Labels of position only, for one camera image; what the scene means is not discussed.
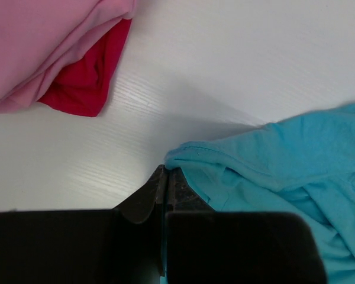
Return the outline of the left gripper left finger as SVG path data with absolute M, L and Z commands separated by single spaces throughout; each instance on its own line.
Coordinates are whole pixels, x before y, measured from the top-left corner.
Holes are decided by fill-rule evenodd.
M 112 209 L 0 212 L 0 283 L 159 283 L 166 171 Z

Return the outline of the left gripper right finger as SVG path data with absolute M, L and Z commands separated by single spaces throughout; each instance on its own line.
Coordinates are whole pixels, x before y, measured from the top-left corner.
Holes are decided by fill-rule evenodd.
M 169 176 L 168 283 L 326 283 L 311 229 L 287 212 L 219 212 Z

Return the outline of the turquoise t shirt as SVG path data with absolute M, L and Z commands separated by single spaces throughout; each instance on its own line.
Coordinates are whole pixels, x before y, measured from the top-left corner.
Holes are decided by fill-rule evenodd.
M 355 283 L 355 103 L 166 155 L 217 211 L 283 211 L 310 226 L 330 283 Z

